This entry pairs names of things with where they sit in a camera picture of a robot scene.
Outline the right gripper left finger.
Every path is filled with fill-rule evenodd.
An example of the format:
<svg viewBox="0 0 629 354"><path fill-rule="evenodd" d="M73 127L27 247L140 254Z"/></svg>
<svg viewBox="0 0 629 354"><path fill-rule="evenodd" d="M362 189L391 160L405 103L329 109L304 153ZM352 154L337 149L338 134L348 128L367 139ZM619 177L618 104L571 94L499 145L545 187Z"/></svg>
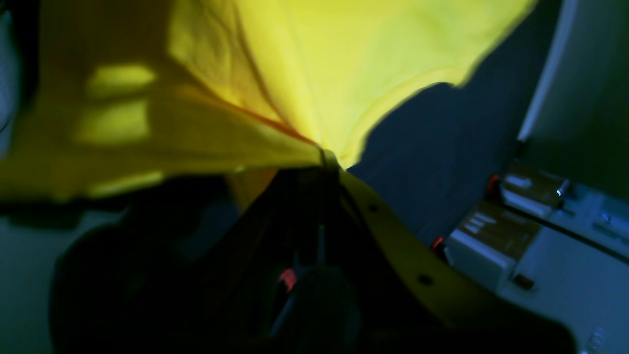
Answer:
<svg viewBox="0 0 629 354"><path fill-rule="evenodd" d="M58 261L56 354L321 354L316 222L324 169L282 170L238 216L221 177L138 195Z"/></svg>

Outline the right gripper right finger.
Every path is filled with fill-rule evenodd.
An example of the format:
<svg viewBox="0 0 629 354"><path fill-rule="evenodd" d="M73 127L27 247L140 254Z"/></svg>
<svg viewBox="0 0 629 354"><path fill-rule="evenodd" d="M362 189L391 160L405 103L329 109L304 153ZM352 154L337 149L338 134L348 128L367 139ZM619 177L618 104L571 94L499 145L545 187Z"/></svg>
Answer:
<svg viewBox="0 0 629 354"><path fill-rule="evenodd" d="M380 196L322 151L326 215L340 264L369 305L375 354L572 354L564 325L502 300L421 244Z"/></svg>

